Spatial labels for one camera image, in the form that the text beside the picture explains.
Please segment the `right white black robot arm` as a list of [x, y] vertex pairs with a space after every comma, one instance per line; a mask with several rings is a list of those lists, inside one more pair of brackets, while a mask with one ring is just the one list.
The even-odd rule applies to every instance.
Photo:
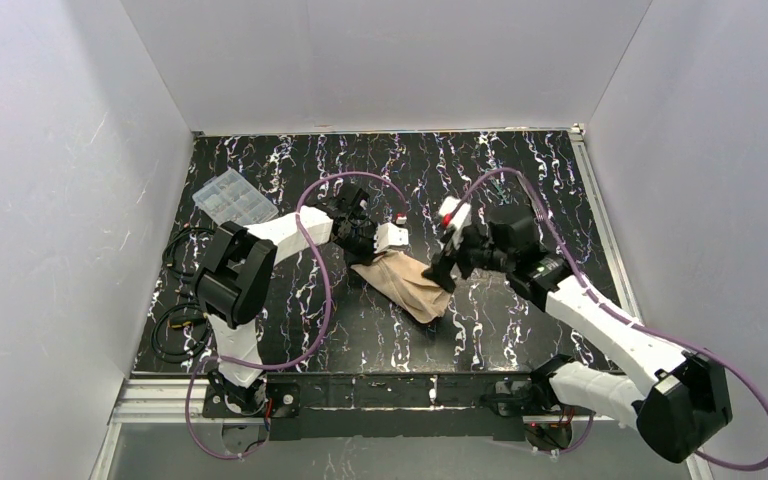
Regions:
[[447, 197], [439, 217], [442, 250], [424, 278], [453, 292], [454, 269], [462, 278], [476, 270], [502, 273], [518, 297], [582, 334], [620, 368], [617, 374], [598, 371], [558, 354], [531, 372], [523, 398], [544, 409], [582, 407], [615, 419], [673, 463], [732, 421], [724, 368], [612, 317], [613, 302], [542, 244], [532, 208], [499, 207], [481, 229], [472, 224], [468, 203]]

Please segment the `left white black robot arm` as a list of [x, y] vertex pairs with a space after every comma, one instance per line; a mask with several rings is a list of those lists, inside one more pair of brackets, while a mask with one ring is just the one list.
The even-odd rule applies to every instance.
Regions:
[[195, 296], [213, 329], [217, 353], [242, 360], [222, 362], [219, 373], [237, 387], [248, 388], [263, 369], [255, 318], [267, 299], [275, 266], [310, 248], [333, 243], [348, 265], [368, 265], [377, 256], [378, 226], [366, 212], [369, 194], [352, 183], [301, 211], [265, 223], [217, 228], [194, 280]]

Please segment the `beige cloth napkin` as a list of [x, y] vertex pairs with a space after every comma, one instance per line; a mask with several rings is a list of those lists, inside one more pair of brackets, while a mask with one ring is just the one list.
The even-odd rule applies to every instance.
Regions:
[[452, 294], [422, 276], [428, 266], [401, 251], [387, 251], [369, 265], [351, 269], [372, 288], [404, 309], [418, 323], [429, 324], [442, 317]]

